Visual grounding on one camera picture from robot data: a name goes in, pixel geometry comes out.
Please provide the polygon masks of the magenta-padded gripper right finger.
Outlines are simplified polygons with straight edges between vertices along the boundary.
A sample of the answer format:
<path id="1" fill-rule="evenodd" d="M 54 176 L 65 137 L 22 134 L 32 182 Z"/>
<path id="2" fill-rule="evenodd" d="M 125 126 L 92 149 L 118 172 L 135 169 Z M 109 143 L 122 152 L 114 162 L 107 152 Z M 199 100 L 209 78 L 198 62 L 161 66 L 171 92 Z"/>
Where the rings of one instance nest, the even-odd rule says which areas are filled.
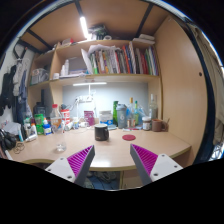
<path id="1" fill-rule="evenodd" d="M 182 169 L 166 154 L 155 154 L 135 144 L 130 145 L 130 154 L 143 185 L 148 185 Z"/>

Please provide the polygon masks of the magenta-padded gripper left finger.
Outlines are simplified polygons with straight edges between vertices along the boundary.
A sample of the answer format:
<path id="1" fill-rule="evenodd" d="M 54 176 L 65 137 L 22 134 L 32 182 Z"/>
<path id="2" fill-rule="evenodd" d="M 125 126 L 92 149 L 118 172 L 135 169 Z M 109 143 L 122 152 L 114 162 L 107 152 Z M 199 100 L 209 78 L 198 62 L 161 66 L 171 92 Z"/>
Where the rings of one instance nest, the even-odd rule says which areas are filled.
<path id="1" fill-rule="evenodd" d="M 58 158 L 46 168 L 46 171 L 83 186 L 94 156 L 95 148 L 91 145 L 68 158 Z"/>

